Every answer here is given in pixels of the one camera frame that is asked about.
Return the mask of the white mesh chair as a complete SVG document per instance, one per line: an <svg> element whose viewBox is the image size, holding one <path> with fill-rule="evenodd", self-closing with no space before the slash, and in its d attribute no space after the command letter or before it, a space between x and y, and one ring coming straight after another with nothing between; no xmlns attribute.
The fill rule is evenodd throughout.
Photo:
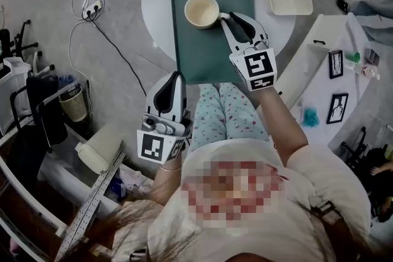
<svg viewBox="0 0 393 262"><path fill-rule="evenodd" d="M0 64L0 134L5 135L14 122L10 97L26 85L31 65L20 57L4 58Z"/></svg>

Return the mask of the cream padded cushion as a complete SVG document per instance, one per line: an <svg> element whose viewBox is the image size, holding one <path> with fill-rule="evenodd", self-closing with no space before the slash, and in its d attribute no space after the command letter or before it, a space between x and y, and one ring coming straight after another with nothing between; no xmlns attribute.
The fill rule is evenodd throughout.
<svg viewBox="0 0 393 262"><path fill-rule="evenodd" d="M119 132L112 125L106 124L86 143L79 142L75 150L87 167L100 174L113 164L121 143Z"/></svg>

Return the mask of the person's star print trousers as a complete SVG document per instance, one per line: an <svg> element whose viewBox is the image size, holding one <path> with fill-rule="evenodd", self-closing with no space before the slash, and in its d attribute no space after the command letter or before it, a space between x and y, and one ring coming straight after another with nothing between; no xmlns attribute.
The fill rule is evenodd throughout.
<svg viewBox="0 0 393 262"><path fill-rule="evenodd" d="M269 141L250 99L234 84L201 84L189 152L229 139Z"/></svg>

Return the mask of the silver metal box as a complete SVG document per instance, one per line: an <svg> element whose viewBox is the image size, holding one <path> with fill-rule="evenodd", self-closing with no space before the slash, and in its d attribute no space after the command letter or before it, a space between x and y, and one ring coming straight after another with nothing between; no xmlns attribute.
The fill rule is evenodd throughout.
<svg viewBox="0 0 393 262"><path fill-rule="evenodd" d="M364 58L367 63L378 67L380 61L380 55L377 52L375 52L374 49L366 48Z"/></svg>

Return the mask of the white power strip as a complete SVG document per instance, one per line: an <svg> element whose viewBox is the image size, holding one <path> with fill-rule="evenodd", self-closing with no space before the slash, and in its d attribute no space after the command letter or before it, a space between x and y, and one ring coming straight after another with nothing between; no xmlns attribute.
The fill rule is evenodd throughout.
<svg viewBox="0 0 393 262"><path fill-rule="evenodd" d="M82 12L82 18L85 20L93 19L101 13L102 9L103 9L103 1L98 0L98 1L94 2L93 4L89 5Z"/></svg>

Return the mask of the clear plastic bottle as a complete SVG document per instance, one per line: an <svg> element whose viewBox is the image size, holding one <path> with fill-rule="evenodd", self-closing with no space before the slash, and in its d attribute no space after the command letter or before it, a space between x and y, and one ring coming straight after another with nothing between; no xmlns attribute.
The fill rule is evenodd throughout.
<svg viewBox="0 0 393 262"><path fill-rule="evenodd" d="M375 67L374 65L371 64L360 64L360 63L355 63L353 61L348 61L346 60L344 62L344 67L346 69L349 69L356 74L362 75L364 77L367 77L369 79L380 79L380 74L378 72L378 68Z"/></svg>

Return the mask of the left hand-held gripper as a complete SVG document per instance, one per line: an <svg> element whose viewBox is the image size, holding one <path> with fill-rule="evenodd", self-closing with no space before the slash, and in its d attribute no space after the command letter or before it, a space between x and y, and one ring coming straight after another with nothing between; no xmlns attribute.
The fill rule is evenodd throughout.
<svg viewBox="0 0 393 262"><path fill-rule="evenodd" d="M185 149L192 127L190 112L183 117L186 103L185 81L179 71L162 77L150 89L147 114L142 116L142 127L137 130L139 158L167 162Z"/></svg>

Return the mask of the cream ceramic mug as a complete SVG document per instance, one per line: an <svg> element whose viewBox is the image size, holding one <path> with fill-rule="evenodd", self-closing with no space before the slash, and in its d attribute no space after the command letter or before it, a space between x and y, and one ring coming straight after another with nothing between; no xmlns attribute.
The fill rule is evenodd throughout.
<svg viewBox="0 0 393 262"><path fill-rule="evenodd" d="M188 0L184 6L187 21L197 29L208 29L217 20L228 20L231 16L222 13L216 0Z"/></svg>

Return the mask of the blue fluffy ball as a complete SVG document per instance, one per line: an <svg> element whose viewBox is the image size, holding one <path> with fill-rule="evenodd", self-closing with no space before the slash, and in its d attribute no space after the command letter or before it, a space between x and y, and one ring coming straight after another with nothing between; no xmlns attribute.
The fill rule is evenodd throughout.
<svg viewBox="0 0 393 262"><path fill-rule="evenodd" d="M303 111L303 126L310 128L317 127L320 124L316 108L306 107Z"/></svg>

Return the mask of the black swivel chair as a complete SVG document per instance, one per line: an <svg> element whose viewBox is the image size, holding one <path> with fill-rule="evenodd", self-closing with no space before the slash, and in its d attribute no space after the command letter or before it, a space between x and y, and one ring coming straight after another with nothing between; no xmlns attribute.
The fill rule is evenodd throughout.
<svg viewBox="0 0 393 262"><path fill-rule="evenodd" d="M343 160L354 172L393 160L393 144L377 143L372 147L365 142L366 135L367 129L363 126L351 144L345 141L340 144Z"/></svg>

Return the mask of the white side cabinet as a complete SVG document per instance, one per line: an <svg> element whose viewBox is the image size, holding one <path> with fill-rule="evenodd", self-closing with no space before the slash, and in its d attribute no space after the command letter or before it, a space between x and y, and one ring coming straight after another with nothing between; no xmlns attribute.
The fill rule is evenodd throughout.
<svg viewBox="0 0 393 262"><path fill-rule="evenodd" d="M329 52L358 52L363 55L371 44L356 17L320 14L305 40L276 82L275 89L299 122L305 109L314 108L319 125L303 127L311 144L327 145L339 132L356 108L370 79L360 70L343 69L341 77L329 77ZM348 93L343 103L344 114L338 123L328 124L330 105L334 94Z"/></svg>

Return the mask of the green rectangular tray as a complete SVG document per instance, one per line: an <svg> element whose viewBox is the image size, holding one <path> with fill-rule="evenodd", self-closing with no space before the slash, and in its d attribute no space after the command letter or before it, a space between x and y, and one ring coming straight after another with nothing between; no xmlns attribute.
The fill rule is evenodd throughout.
<svg viewBox="0 0 393 262"><path fill-rule="evenodd" d="M188 85L202 83L240 82L229 55L220 23L209 29L197 29L186 19L184 7L188 0L171 0L177 70ZM216 0L222 13L239 12L255 17L254 0Z"/></svg>

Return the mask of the person's white printed shirt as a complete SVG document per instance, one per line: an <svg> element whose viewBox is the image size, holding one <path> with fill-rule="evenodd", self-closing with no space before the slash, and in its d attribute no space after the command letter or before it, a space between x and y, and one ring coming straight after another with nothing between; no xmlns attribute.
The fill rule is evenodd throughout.
<svg viewBox="0 0 393 262"><path fill-rule="evenodd" d="M310 209L331 202L353 233L367 237L370 202L359 179L329 148L307 145L283 164L273 147L257 139L230 139L190 152L182 182L220 169L221 163L254 162L262 171L249 214L236 211L201 220L189 188L178 188L166 205L132 202L146 212L142 220L116 232L112 262L130 262L146 249L169 262L225 262L253 253L272 262L333 262L333 248Z"/></svg>

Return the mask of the person's right forearm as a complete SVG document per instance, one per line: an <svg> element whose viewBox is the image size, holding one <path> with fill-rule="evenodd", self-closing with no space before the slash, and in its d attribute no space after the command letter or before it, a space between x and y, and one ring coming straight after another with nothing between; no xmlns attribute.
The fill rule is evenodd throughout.
<svg viewBox="0 0 393 262"><path fill-rule="evenodd" d="M298 150L308 145L300 125L273 87L257 92L262 113L273 143L284 166Z"/></svg>

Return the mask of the wicker waste basket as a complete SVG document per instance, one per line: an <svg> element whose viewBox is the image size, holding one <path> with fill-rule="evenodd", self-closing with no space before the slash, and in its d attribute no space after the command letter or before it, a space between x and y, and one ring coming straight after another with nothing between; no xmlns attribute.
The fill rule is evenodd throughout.
<svg viewBox="0 0 393 262"><path fill-rule="evenodd" d="M59 96L61 108L72 122L80 122L87 117L83 91L79 85Z"/></svg>

